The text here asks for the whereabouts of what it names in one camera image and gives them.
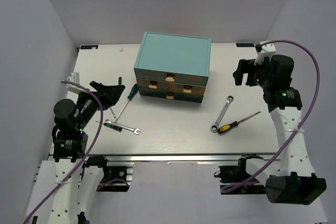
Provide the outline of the small black-green precision screwdriver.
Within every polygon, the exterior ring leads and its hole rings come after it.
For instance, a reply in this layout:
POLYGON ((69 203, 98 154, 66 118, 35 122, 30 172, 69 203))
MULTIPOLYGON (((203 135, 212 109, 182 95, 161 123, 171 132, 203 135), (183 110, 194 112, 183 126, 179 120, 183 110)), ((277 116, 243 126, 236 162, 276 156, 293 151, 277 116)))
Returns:
POLYGON ((112 124, 112 122, 110 120, 105 120, 104 123, 103 123, 103 126, 108 127, 110 129, 113 129, 113 130, 118 131, 118 132, 122 131, 121 127, 118 127, 118 126, 112 124))

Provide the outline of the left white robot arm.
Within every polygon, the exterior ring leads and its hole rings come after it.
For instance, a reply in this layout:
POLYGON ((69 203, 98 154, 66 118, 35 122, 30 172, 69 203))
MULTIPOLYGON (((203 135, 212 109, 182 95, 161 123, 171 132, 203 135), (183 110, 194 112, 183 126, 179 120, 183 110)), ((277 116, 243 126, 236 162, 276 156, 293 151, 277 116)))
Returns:
POLYGON ((125 86, 105 86, 91 81, 92 93, 80 91, 77 102, 62 99, 54 106, 55 183, 48 223, 89 223, 89 211, 100 182, 110 178, 103 156, 88 157, 85 126, 97 111, 103 112, 120 99, 125 86))

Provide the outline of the silver open-end combination wrench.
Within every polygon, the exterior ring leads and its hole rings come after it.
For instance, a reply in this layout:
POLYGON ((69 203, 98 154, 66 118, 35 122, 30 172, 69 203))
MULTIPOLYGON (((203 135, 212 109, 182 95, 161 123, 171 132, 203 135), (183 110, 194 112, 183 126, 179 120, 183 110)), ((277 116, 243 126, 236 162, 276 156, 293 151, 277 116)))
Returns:
POLYGON ((139 133, 141 132, 141 130, 139 128, 132 128, 132 127, 122 125, 122 124, 119 124, 119 123, 115 123, 115 122, 112 122, 112 124, 114 124, 118 127, 121 127, 123 130, 133 132, 135 135, 139 135, 139 133))

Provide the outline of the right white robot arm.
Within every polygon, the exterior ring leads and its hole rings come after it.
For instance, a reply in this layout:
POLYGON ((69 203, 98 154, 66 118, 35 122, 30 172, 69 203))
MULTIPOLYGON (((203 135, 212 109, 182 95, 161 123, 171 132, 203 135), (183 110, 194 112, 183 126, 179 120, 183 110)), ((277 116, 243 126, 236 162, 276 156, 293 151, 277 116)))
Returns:
POLYGON ((241 59, 233 73, 236 85, 260 86, 268 112, 276 129, 280 159, 276 170, 260 158, 249 158, 238 166, 238 177, 247 182, 260 182, 268 200, 273 204, 310 205, 327 188, 311 165, 301 128, 302 102, 298 90, 292 88, 292 58, 284 55, 265 57, 262 63, 241 59))

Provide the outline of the yellow-black handled screwdriver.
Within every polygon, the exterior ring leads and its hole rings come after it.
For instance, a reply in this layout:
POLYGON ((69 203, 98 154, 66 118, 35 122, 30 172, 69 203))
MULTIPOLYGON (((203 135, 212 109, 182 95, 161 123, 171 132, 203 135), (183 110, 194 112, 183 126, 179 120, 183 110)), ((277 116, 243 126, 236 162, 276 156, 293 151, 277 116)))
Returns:
POLYGON ((258 112, 256 112, 256 113, 254 113, 254 114, 252 114, 252 115, 250 115, 250 116, 244 118, 244 119, 241 119, 240 121, 234 121, 234 122, 232 122, 232 123, 230 123, 230 124, 223 125, 223 126, 221 126, 221 127, 217 130, 217 133, 218 133, 218 134, 225 134, 225 133, 229 132, 230 130, 232 130, 233 128, 238 127, 241 123, 243 123, 243 122, 245 122, 245 121, 251 119, 252 117, 254 117, 254 116, 256 116, 256 115, 258 115, 259 113, 261 113, 261 112, 258 111, 258 112))

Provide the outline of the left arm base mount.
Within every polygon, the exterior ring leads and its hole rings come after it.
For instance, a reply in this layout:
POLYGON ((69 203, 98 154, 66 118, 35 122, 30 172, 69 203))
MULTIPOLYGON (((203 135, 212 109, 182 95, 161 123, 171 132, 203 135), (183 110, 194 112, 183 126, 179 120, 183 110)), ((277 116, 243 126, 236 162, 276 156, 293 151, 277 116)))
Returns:
POLYGON ((90 156, 82 166, 81 178, 85 173, 89 173, 90 166, 101 168, 103 171, 103 178, 99 182, 97 191, 99 192, 127 192, 130 187, 130 180, 127 179, 127 166, 110 165, 104 156, 90 156))

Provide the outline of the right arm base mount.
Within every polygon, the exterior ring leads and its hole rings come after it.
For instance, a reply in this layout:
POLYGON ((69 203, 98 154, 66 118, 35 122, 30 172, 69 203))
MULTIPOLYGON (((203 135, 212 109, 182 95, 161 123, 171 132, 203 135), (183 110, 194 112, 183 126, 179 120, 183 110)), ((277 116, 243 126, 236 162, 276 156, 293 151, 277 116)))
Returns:
MULTIPOLYGON (((263 160, 263 158, 258 155, 242 155, 241 158, 238 159, 237 165, 219 166, 218 167, 219 170, 214 173, 214 177, 219 178, 222 184, 240 183, 249 177, 249 174, 246 173, 246 161, 252 158, 263 160)), ((266 193, 265 187, 263 185, 256 184, 241 187, 229 194, 264 195, 265 193, 266 193)))

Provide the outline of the large green-handled screwdriver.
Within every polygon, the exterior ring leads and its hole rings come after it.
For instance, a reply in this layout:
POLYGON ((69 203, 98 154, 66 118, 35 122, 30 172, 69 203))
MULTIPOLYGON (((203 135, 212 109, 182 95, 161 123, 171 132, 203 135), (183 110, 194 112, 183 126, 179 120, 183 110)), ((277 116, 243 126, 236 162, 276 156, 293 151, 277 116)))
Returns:
POLYGON ((126 100, 124 106, 122 107, 120 113, 118 114, 117 118, 115 119, 115 121, 114 121, 115 123, 118 122, 118 120, 120 119, 120 117, 121 117, 123 111, 124 111, 125 108, 127 107, 128 103, 135 97, 135 95, 138 93, 138 90, 139 90, 139 87, 138 87, 137 84, 135 84, 135 85, 132 87, 132 89, 130 90, 130 93, 129 93, 128 97, 127 97, 127 100, 126 100))

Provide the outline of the silver ratcheting ring wrench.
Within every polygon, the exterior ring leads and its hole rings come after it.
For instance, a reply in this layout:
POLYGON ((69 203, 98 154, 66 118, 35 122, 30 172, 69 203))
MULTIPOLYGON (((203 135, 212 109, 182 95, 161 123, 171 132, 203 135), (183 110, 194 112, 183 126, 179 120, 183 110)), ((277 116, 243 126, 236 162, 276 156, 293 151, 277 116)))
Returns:
POLYGON ((225 113, 226 113, 228 107, 229 107, 230 104, 233 102, 233 100, 234 100, 234 97, 233 97, 233 96, 229 95, 229 96, 227 97, 227 99, 226 99, 226 103, 225 103, 223 109, 221 110, 221 112, 220 112, 218 118, 216 119, 216 121, 213 123, 213 125, 212 125, 211 128, 210 128, 211 132, 213 132, 213 133, 217 132, 217 130, 218 130, 218 128, 219 128, 219 124, 220 124, 220 122, 222 121, 222 119, 223 119, 223 117, 224 117, 224 115, 225 115, 225 113))

